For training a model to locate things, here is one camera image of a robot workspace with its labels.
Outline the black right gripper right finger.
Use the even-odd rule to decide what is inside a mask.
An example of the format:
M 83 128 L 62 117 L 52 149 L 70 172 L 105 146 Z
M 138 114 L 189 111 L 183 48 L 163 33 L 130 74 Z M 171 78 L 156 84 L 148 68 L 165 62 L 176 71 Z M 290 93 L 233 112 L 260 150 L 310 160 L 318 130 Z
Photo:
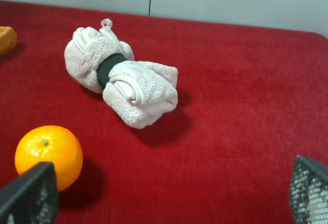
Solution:
M 328 223 L 327 190 L 327 166 L 308 156 L 296 156 L 289 188 L 295 223 Z

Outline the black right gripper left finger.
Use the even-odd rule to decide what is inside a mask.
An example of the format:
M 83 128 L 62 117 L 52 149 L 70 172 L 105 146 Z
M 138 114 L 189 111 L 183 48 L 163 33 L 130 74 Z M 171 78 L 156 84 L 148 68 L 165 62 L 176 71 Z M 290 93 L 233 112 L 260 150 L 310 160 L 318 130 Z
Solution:
M 1 189 L 1 223 L 55 223 L 59 209 L 52 162 L 39 162 Z

